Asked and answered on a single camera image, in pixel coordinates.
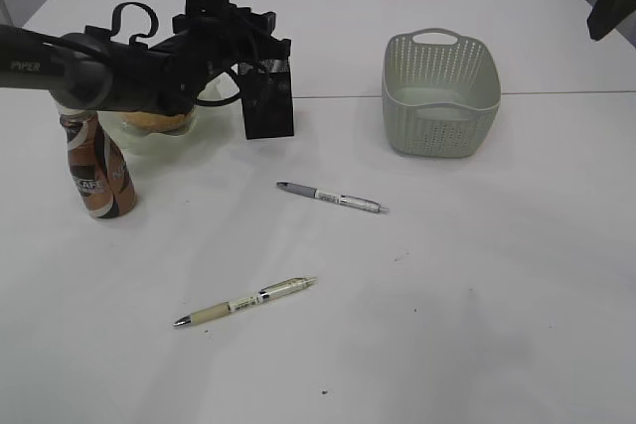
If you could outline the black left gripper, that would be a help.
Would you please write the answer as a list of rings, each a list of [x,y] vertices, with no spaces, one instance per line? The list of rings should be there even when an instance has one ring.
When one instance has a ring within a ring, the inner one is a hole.
[[[226,74],[240,91],[289,91],[291,41],[275,37],[276,23],[231,0],[186,0],[163,42],[163,89],[201,91]]]

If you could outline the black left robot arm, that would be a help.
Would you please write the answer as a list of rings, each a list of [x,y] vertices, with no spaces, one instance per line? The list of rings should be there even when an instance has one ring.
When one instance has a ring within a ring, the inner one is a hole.
[[[125,7],[115,7],[108,29],[88,26],[62,37],[2,26],[2,86],[46,90],[69,109],[177,116],[197,105],[226,105],[199,97],[226,74],[238,87],[235,97],[256,112],[291,107],[290,72],[273,70],[274,62],[288,61],[291,43],[273,37],[274,13],[254,14],[230,0],[186,0],[173,37],[149,47],[159,22],[145,4],[139,7],[149,31],[115,42]]]

